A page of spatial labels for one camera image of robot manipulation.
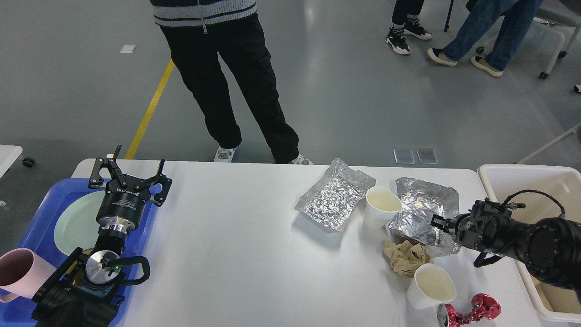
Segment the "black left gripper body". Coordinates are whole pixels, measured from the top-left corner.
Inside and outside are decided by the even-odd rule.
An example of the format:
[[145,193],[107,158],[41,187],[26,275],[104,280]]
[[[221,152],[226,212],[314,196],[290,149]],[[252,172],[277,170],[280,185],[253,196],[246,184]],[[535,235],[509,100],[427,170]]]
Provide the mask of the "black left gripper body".
[[135,190],[131,184],[122,188],[116,180],[110,180],[105,186],[105,195],[96,215],[96,221],[102,230],[112,230],[129,234],[139,227],[143,217],[145,203],[151,193],[144,187]]

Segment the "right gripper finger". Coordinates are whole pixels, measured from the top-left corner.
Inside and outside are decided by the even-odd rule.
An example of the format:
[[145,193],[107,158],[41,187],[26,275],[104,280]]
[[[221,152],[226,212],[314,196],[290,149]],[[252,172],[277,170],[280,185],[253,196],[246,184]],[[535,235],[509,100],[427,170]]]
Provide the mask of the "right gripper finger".
[[448,234],[456,234],[456,218],[445,218],[437,214],[433,214],[430,226],[438,228]]

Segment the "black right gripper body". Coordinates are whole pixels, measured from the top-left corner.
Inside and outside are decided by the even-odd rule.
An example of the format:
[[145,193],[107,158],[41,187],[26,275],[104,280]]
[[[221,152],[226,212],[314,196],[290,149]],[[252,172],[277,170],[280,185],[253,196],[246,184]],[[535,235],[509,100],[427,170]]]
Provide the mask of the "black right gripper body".
[[452,219],[450,234],[456,244],[475,250],[475,240],[477,234],[473,228],[473,218],[470,213],[459,214]]

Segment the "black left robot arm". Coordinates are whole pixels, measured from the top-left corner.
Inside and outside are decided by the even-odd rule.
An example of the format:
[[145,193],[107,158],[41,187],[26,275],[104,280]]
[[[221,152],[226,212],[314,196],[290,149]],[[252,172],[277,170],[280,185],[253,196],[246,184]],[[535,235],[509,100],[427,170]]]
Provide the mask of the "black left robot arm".
[[105,191],[96,214],[98,238],[89,253],[77,247],[35,292],[32,319],[38,327],[107,327],[125,300],[119,290],[151,275],[144,256],[123,257],[125,242],[139,228],[147,203],[164,204],[172,180],[163,172],[164,159],[147,179],[123,173],[116,162],[120,149],[95,160],[89,188]]

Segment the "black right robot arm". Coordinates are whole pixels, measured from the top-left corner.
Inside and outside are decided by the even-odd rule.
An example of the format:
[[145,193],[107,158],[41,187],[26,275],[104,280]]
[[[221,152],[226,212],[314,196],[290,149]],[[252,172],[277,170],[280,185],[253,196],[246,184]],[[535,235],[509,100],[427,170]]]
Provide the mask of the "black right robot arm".
[[549,199],[560,209],[558,217],[544,218],[536,223],[519,222],[511,217],[516,209],[517,194],[502,203],[488,198],[475,201],[468,213],[454,218],[434,214],[430,225],[452,236],[460,246],[479,254],[474,267],[494,264],[504,257],[525,265],[530,275],[554,287],[581,289],[581,227],[565,217],[565,209],[554,197]]

